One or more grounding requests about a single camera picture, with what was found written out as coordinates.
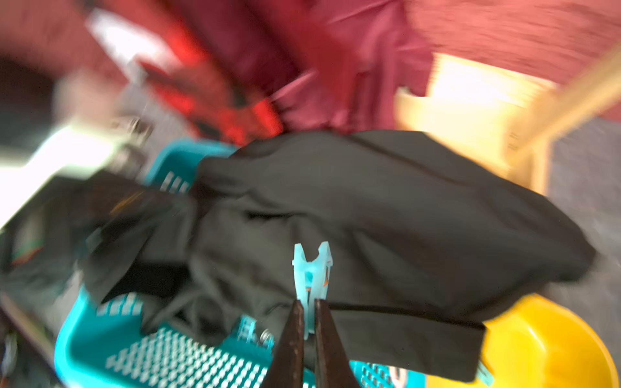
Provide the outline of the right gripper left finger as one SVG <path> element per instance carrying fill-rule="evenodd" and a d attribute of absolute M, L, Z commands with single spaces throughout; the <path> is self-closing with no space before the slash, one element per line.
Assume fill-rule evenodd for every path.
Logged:
<path fill-rule="evenodd" d="M 273 361 L 261 388 L 300 388 L 303 385 L 305 316 L 302 303 L 296 300 L 281 333 Z"/>

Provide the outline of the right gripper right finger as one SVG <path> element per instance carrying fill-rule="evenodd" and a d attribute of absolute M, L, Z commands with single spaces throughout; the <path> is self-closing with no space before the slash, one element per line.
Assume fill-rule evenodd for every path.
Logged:
<path fill-rule="evenodd" d="M 325 300 L 315 301 L 315 347 L 317 387 L 360 388 Z"/>

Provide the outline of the teal clothespin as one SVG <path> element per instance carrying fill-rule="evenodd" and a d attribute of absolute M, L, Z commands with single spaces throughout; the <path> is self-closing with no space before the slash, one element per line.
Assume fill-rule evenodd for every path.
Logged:
<path fill-rule="evenodd" d="M 329 242 L 324 241 L 318 248 L 318 255 L 308 261 L 302 244 L 294 245 L 294 287 L 296 297 L 304 309 L 304 339 L 315 333 L 315 302 L 325 300 L 333 267 Z"/>

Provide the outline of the black long-sleeve shirt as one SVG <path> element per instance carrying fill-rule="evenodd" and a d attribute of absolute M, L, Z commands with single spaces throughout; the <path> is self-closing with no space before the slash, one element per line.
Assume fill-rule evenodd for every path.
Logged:
<path fill-rule="evenodd" d="M 279 336 L 296 297 L 294 248 L 333 258 L 327 300 L 344 349 L 470 382 L 485 322 L 596 252 L 546 197 L 420 132 L 287 134 L 204 158 L 187 194 L 100 173 L 74 224 L 91 233 L 98 304 L 136 293 L 142 331 L 169 323 L 216 346 L 244 315 Z"/>

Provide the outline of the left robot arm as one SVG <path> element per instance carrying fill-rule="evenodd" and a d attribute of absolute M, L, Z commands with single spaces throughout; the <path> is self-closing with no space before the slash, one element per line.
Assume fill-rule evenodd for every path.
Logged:
<path fill-rule="evenodd" d="M 153 126 L 122 108 L 124 91 L 90 70 L 54 80 L 1 58 L 2 273 L 39 247 L 15 248 L 11 221 L 46 186 L 143 164 Z"/>

